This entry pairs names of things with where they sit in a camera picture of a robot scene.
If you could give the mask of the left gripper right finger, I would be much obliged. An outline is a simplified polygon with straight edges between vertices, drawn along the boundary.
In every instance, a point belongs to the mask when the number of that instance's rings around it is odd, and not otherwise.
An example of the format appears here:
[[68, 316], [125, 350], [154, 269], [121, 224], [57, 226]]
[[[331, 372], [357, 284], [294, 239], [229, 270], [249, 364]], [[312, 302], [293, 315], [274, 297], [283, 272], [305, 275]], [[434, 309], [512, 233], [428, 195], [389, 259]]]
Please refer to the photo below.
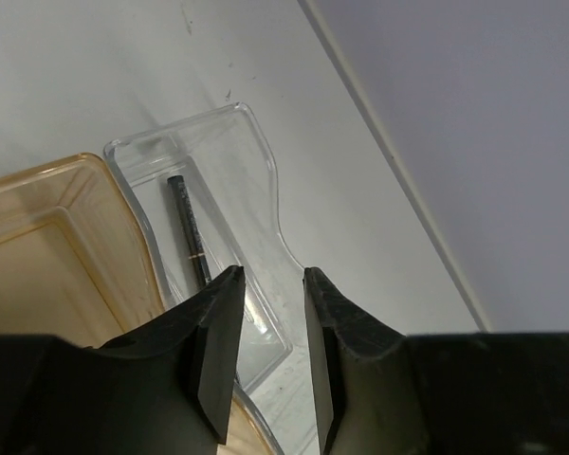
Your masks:
[[569, 333], [405, 336], [303, 276], [323, 454], [569, 454]]

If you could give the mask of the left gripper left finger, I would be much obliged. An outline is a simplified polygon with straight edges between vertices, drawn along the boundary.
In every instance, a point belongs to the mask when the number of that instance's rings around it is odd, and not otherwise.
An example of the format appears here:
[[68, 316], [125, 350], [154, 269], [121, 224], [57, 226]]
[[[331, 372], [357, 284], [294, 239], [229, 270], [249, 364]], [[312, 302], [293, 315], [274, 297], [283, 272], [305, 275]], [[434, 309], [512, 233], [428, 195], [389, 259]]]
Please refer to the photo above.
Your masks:
[[245, 300], [232, 265], [99, 348], [0, 336], [0, 454], [213, 454], [226, 441]]

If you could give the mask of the black pen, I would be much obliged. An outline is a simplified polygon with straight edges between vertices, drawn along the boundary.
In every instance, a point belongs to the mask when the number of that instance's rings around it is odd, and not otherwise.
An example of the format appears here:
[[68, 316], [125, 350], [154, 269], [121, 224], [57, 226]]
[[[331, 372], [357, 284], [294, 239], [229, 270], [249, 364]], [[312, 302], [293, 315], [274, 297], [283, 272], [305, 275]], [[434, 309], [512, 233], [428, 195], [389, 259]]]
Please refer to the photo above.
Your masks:
[[196, 285], [199, 289], [202, 289], [211, 282], [211, 272], [184, 177], [180, 174], [172, 175], [167, 179], [167, 185], [174, 198], [179, 223], [187, 243], [188, 258], [193, 267]]

